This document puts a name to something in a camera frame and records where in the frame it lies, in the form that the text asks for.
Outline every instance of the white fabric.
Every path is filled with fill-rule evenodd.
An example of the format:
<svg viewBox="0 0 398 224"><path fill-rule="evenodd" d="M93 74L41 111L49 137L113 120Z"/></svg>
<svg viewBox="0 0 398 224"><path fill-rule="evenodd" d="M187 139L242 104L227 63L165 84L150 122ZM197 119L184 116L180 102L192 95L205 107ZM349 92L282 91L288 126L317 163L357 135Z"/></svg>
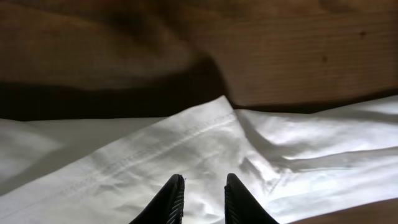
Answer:
<svg viewBox="0 0 398 224"><path fill-rule="evenodd" d="M167 119L0 120L0 223L129 223L172 174L187 178L183 223L224 223L229 172L281 223L396 198L397 123L398 96L317 114L220 98Z"/></svg>

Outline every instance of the wooden surface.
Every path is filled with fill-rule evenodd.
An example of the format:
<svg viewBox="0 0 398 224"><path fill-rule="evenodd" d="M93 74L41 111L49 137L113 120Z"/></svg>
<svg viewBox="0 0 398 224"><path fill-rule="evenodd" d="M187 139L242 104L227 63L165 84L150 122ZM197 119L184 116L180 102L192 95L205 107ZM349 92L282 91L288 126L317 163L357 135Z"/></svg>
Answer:
<svg viewBox="0 0 398 224"><path fill-rule="evenodd" d="M0 117L311 113L398 93L396 0L0 0ZM398 200L297 222L398 223Z"/></svg>

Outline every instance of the crumpled fabric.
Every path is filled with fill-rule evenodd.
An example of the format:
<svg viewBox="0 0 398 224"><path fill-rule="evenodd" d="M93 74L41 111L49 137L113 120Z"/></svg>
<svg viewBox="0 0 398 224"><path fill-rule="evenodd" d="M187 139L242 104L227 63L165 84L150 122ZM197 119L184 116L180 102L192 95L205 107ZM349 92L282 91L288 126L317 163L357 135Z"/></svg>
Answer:
<svg viewBox="0 0 398 224"><path fill-rule="evenodd" d="M235 173L280 223L398 196L398 96L316 114L0 120L0 223L129 223L172 174L183 223L224 223Z"/></svg>

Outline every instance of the folded cloth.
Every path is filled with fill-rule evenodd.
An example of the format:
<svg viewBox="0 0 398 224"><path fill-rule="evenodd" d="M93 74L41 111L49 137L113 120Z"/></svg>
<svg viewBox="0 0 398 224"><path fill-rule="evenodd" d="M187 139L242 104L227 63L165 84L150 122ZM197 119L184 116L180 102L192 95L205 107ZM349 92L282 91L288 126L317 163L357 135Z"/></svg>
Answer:
<svg viewBox="0 0 398 224"><path fill-rule="evenodd" d="M129 223L176 173L183 223L224 223L230 172L279 223L398 196L398 96L317 114L222 97L159 120L2 120L1 223Z"/></svg>

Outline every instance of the white cloth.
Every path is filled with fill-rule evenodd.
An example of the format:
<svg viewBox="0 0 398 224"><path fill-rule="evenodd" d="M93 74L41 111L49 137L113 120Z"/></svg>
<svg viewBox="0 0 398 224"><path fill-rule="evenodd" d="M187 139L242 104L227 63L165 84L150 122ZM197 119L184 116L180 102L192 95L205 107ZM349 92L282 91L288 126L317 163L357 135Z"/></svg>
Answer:
<svg viewBox="0 0 398 224"><path fill-rule="evenodd" d="M163 120L1 120L0 223L129 223L172 174L187 178L183 223L224 223L229 172L293 222L396 198L397 136L398 96L317 114L219 98Z"/></svg>

